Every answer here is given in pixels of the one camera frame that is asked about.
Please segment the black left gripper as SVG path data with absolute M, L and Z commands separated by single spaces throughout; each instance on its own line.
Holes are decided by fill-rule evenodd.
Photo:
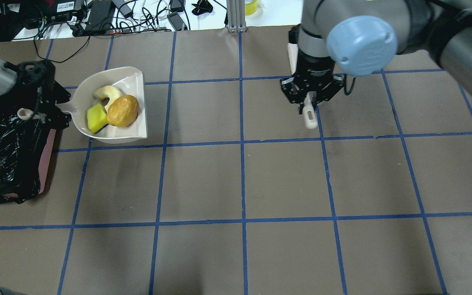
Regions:
M 55 80 L 56 67 L 50 60 L 22 62 L 18 65 L 18 90 L 32 97 L 32 106 L 21 119 L 38 120 L 46 129 L 65 129 L 71 117 L 58 108 L 59 100 L 68 102 L 70 94 Z

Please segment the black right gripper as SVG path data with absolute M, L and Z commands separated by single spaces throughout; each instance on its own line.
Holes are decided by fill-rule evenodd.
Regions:
M 296 73 L 301 75 L 305 86 L 312 93 L 313 107 L 330 101 L 346 86 L 346 75 L 335 75 L 335 62 L 330 57 L 311 57 L 299 50 Z M 280 80 L 280 88 L 287 100 L 295 104 L 292 94 L 292 75 Z

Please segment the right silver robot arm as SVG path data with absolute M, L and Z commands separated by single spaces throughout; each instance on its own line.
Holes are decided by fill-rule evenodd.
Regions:
M 300 113 L 418 50 L 472 96 L 472 0 L 306 0 L 289 40 L 280 87 Z

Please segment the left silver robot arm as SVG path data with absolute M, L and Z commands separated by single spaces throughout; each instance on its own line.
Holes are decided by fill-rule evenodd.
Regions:
M 68 102 L 70 94 L 55 81 L 56 67 L 51 60 L 22 62 L 14 65 L 0 59 L 0 98 L 9 97 L 18 102 L 31 102 L 32 114 L 11 127 L 0 127 L 1 132 L 13 132 L 39 120 L 47 129 L 69 127 L 70 115 L 56 106 Z

